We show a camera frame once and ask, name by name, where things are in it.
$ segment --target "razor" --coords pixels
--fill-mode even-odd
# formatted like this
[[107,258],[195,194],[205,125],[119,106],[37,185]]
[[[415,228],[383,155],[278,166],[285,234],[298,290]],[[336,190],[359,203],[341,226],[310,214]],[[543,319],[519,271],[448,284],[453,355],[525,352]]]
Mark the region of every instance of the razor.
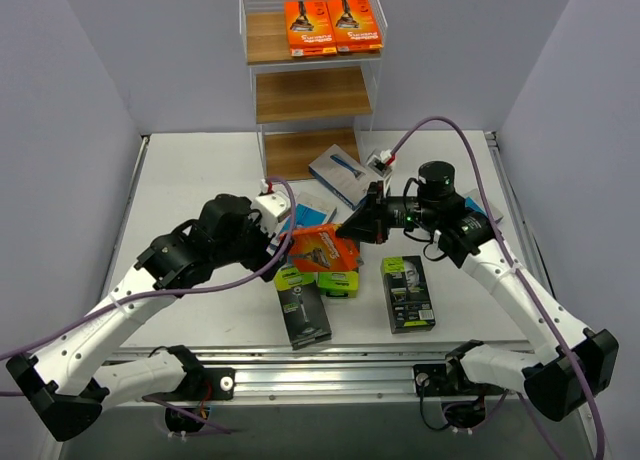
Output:
[[294,32],[310,32],[313,30],[313,25],[307,18],[307,7],[304,6],[303,1],[298,2],[298,11],[300,15],[296,18],[296,21],[291,24],[290,29]]
[[324,254],[324,251],[319,247],[316,247],[307,253],[289,255],[289,258],[301,258],[303,260],[308,260],[312,263],[315,263],[316,265],[320,265],[324,268],[331,267],[331,263],[329,263],[329,260],[327,260],[327,256]]
[[319,328],[315,328],[311,325],[309,321],[309,316],[307,315],[307,309],[304,308],[304,302],[302,301],[302,287],[295,287],[292,291],[295,295],[296,300],[298,300],[298,304],[300,305],[300,310],[302,311],[302,318],[304,319],[304,325],[301,327],[300,332],[298,333],[299,337],[306,337],[308,335],[319,332]]
[[338,165],[346,168],[347,170],[349,170],[351,173],[353,173],[353,176],[356,177],[356,180],[359,179],[362,175],[364,175],[364,172],[361,170],[358,170],[357,168],[353,168],[351,165],[349,165],[340,155],[331,155],[331,160],[333,160],[334,162],[336,162]]
[[342,0],[342,15],[336,22],[337,28],[360,28],[360,24],[353,19],[351,7],[347,0]]

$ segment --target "black product box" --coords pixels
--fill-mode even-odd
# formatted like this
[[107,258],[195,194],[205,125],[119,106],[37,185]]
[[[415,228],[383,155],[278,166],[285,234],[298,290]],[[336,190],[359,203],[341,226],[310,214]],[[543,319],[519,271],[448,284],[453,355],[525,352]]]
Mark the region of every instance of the black product box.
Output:
[[293,349],[329,340],[331,326],[315,274],[300,273],[294,266],[284,266],[273,282]]
[[431,330],[436,317],[420,257],[384,258],[381,270],[391,333]]

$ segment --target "cable connector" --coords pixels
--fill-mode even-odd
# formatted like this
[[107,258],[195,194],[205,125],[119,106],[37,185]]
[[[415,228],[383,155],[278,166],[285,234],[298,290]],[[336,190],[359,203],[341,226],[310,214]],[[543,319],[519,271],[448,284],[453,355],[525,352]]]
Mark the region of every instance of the cable connector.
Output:
[[391,150],[382,150],[380,152],[380,161],[387,166],[390,166],[396,161],[396,156],[391,153]]
[[264,178],[260,180],[260,193],[262,195],[273,193],[273,184],[271,182],[267,182]]
[[513,264],[509,267],[508,272],[511,273],[512,275],[515,275],[516,272],[518,270],[522,270],[522,268],[524,268],[524,266],[522,265],[522,263],[520,263],[520,261],[518,261],[517,258],[513,258]]

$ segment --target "orange razor package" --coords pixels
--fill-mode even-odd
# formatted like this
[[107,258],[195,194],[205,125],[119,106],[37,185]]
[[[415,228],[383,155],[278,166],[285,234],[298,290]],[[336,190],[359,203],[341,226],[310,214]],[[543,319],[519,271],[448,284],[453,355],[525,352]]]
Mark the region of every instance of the orange razor package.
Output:
[[292,56],[336,53],[336,41],[324,0],[285,2],[284,14]]
[[369,0],[329,0],[327,5],[338,52],[382,48],[382,35]]
[[329,223],[293,232],[289,261],[300,272],[350,272],[362,265],[353,240],[338,238],[338,225]]

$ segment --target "green packaging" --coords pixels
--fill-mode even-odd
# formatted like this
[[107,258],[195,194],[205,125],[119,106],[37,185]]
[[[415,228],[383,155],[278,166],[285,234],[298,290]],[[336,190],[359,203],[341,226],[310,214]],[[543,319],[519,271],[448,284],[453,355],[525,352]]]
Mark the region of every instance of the green packaging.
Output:
[[320,294],[330,298],[353,298],[358,294],[358,272],[320,272]]
[[436,318],[422,259],[417,255],[384,258],[381,271],[391,332],[431,330]]
[[331,338],[331,326],[313,273],[282,267],[273,279],[294,350]]

